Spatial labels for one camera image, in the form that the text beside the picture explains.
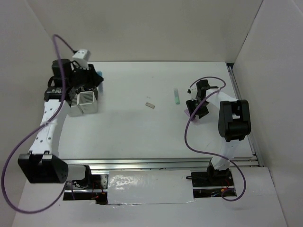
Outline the green highlighter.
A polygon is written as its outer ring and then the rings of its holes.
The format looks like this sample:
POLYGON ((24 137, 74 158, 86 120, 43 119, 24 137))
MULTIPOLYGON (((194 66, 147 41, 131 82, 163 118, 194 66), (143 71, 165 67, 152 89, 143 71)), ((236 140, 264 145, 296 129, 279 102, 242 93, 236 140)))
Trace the green highlighter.
POLYGON ((174 100, 175 100, 175 104, 177 105, 180 104, 179 93, 177 88, 174 88, 174 100))

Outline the aluminium rail frame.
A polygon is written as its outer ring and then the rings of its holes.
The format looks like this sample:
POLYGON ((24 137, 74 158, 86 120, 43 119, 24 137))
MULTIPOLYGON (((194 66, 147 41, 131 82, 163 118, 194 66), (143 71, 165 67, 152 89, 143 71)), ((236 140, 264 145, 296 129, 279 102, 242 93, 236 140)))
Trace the aluminium rail frame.
POLYGON ((184 113, 188 88, 201 77, 234 96, 224 62, 95 62, 103 74, 98 112, 67 117, 59 157, 93 169, 205 167, 222 148, 218 109, 210 104, 200 124, 184 113), (175 104, 174 88, 180 104, 175 104), (155 108, 145 104, 149 102, 155 108))

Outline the grey eraser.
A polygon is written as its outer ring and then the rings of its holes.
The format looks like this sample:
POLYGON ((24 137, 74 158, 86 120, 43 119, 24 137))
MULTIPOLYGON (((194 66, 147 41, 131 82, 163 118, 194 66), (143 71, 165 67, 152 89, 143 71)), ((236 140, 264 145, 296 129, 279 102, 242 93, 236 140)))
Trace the grey eraser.
POLYGON ((149 108, 152 108, 152 109, 155 108, 155 105, 153 105, 153 104, 151 104, 151 103, 149 103, 149 102, 146 102, 145 105, 146 105, 147 107, 149 107, 149 108))

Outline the white slatted organizer container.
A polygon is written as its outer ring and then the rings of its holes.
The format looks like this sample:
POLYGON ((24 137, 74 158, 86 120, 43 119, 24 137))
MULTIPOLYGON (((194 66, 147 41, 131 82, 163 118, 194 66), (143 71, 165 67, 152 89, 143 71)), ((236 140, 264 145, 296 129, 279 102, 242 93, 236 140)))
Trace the white slatted organizer container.
POLYGON ((78 117, 85 114, 95 114, 98 112, 98 89, 93 88, 88 91, 80 91, 71 101, 71 108, 68 115, 78 117))

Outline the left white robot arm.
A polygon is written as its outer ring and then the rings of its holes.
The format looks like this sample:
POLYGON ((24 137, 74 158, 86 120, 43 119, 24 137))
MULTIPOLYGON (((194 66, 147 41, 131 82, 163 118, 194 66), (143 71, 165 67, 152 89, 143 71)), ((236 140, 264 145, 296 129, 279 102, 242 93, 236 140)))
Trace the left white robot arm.
POLYGON ((44 113, 35 141, 18 165, 30 183, 64 183, 69 167, 59 158, 59 141, 67 116, 78 117, 98 111, 98 87, 103 77, 93 64, 87 68, 79 60, 52 62, 53 76, 44 93, 44 113))

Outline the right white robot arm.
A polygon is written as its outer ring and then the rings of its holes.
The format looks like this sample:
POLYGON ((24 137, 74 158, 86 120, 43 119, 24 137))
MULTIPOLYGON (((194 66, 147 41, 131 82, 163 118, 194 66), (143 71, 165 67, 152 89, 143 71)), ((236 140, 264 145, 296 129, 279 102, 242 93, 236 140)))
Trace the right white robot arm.
POLYGON ((247 100, 239 100, 222 91, 222 87, 210 86, 209 77, 201 78, 189 87, 188 93, 191 99, 186 101, 189 113, 189 121, 196 117, 201 119, 209 114, 207 105, 213 104, 218 108, 218 132, 222 137, 222 148, 213 157, 207 167, 207 181, 211 185, 218 185, 228 178, 230 173, 230 161, 240 141, 244 140, 251 132, 250 109, 247 100))

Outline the blue highlighter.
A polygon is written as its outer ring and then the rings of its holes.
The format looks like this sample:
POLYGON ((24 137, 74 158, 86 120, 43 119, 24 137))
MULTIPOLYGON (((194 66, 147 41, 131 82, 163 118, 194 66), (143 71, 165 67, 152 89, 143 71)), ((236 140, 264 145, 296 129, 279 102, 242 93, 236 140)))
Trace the blue highlighter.
POLYGON ((103 74, 102 74, 102 71, 97 71, 97 74, 100 76, 100 78, 101 78, 101 82, 100 82, 100 84, 99 84, 99 86, 98 86, 98 91, 100 92, 100 93, 103 93, 103 81, 104 81, 104 78, 103 78, 103 74))

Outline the shiny white cover sheet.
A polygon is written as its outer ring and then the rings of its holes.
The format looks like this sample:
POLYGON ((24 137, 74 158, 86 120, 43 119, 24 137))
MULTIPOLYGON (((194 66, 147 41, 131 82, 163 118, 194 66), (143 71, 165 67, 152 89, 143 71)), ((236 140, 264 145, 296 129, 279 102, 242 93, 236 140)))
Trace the shiny white cover sheet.
POLYGON ((194 201, 189 170, 111 171, 107 200, 111 205, 180 204, 194 201))

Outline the purple highlighter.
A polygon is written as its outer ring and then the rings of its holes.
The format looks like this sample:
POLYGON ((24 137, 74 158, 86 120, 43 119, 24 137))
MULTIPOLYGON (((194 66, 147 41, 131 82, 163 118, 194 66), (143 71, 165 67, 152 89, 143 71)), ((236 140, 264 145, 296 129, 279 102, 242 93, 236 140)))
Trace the purple highlighter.
MULTIPOLYGON (((191 114, 189 113, 189 111, 187 109, 184 110, 184 113, 190 118, 191 114)), ((195 116, 191 119, 191 122, 195 125, 199 125, 200 121, 198 118, 196 118, 195 116)))

